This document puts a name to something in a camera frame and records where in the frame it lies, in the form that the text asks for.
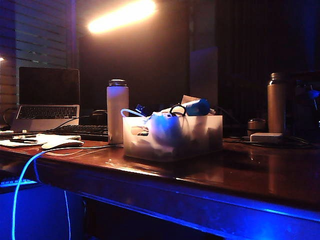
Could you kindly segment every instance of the power adapter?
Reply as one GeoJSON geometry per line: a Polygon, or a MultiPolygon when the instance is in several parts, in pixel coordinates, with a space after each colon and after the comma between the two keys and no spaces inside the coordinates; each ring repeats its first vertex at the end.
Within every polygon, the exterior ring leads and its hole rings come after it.
{"type": "Polygon", "coordinates": [[[283,134],[278,132],[257,132],[251,134],[250,142],[279,144],[282,141],[282,137],[283,134]]]}

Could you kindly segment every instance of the bright light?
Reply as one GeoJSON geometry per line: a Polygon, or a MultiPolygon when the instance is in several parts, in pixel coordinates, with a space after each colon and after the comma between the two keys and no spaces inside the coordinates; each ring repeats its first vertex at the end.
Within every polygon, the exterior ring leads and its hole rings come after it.
{"type": "Polygon", "coordinates": [[[139,0],[129,3],[124,7],[110,12],[89,24],[92,33],[101,33],[142,20],[156,10],[156,4],[152,0],[139,0]]]}

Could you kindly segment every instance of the computer mouse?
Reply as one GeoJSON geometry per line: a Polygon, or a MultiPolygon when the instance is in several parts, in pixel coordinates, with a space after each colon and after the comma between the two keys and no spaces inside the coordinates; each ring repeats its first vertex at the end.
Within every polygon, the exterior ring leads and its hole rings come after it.
{"type": "Polygon", "coordinates": [[[80,147],[84,144],[83,141],[75,139],[60,139],[56,141],[49,141],[43,144],[41,147],[43,149],[58,149],[58,148],[72,148],[80,147]]]}

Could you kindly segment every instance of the wooden desk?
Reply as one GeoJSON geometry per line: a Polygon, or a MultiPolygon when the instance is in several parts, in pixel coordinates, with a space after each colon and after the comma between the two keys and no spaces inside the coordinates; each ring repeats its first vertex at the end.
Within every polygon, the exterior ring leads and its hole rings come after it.
{"type": "MultiPolygon", "coordinates": [[[[0,147],[0,170],[19,175],[40,151],[0,147]]],[[[320,235],[318,149],[224,143],[221,152],[171,163],[127,157],[115,147],[59,150],[38,158],[26,176],[227,239],[320,235]]]]}

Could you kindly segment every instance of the plastic storage bin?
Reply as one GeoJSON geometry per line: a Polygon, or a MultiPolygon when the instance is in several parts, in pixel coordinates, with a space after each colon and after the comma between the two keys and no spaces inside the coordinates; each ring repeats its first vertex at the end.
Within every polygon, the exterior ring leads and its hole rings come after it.
{"type": "Polygon", "coordinates": [[[123,117],[124,154],[172,162],[222,149],[222,116],[123,117]]]}

